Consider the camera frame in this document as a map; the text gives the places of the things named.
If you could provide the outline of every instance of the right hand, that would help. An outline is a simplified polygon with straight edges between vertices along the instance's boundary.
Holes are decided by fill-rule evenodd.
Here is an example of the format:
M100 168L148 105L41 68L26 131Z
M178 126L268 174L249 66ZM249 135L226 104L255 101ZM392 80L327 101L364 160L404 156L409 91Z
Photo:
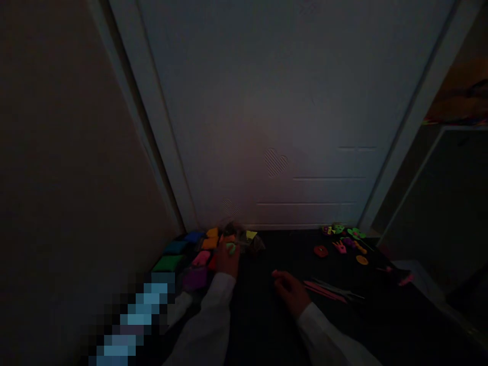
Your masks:
M234 254L230 254L231 248L227 249L226 244L229 239L224 239L223 236L220 238L219 246L217 247L217 272L227 273L235 279L237 279L237 272L239 270L239 256L240 256L240 246L235 246Z
M276 279L274 282L276 292L285 302L291 315L298 319L312 302L305 286L288 272L275 270L271 275Z

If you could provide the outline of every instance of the dark floor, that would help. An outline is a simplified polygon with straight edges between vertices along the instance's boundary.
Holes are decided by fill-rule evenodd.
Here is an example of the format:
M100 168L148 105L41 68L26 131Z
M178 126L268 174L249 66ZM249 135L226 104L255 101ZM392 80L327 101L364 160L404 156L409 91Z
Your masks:
M389 286L384 273L376 270L389 263L378 251L368 253L370 264L362 266L355 260L359 253L350 250L346 255L339 254L332 239L319 230L268 231L259 235L266 250L256 258L246 254L241 257L230 306L226 364L310 364L296 325L275 294L270 275L274 269L287 270L300 280L316 276L365 296L365 303L345 305L310 294L339 330L363 343L385 366L488 364L487 355L413 285ZM329 256L315 256L315 245L325 245ZM165 336L146 337L137 363L161 365L185 322L198 311L197 305L192 306Z

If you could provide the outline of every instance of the door frame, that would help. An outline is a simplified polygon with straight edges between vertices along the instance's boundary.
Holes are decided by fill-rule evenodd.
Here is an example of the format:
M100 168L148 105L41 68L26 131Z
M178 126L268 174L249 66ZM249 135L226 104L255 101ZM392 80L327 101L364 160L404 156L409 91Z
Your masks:
M388 222L388 225L386 225L385 231L383 232L381 238L379 239L378 243L376 244L377 246L380 246L383 244L383 239L386 237L388 231L390 230L390 226L392 225L392 223L397 218L397 215L400 212L400 210L402 209L405 201L407 200L408 195L410 194L413 187L417 183L417 180L420 177L420 175L422 174L423 169L425 168L425 166L429 162L429 159L431 158L432 153L436 149L437 144L442 139L442 136L444 135L444 133L446 131L473 131L473 132L474 131L488 131L488 126L443 126L439 130L439 133L437 134L436 139L434 140L431 148L429 149L429 151L425 155L425 158L423 159L422 164L419 166L417 172L415 173L415 176L413 177L412 181L410 182L405 194L403 195L402 200L398 204L398 207L395 209L393 215L391 215L390 221Z
M187 231L200 228L137 0L108 0ZM456 1L400 124L363 214L368 232L484 0Z

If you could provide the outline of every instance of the heart decoration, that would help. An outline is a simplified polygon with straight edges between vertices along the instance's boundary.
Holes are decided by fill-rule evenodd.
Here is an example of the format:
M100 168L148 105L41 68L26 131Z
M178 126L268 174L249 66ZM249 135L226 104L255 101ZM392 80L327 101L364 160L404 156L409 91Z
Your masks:
M284 155L278 156L276 150L273 148L269 148L264 153L264 162L268 168L270 178L276 178L288 167L288 158Z

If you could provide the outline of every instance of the green clay block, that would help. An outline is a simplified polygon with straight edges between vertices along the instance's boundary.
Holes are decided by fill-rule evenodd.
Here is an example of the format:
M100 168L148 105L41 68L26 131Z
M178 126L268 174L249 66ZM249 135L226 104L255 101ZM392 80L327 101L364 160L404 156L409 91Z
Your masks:
M230 247L232 247L231 250L229 250L229 254L230 255L233 255L235 253L235 244L234 243L227 243L227 249L229 249Z

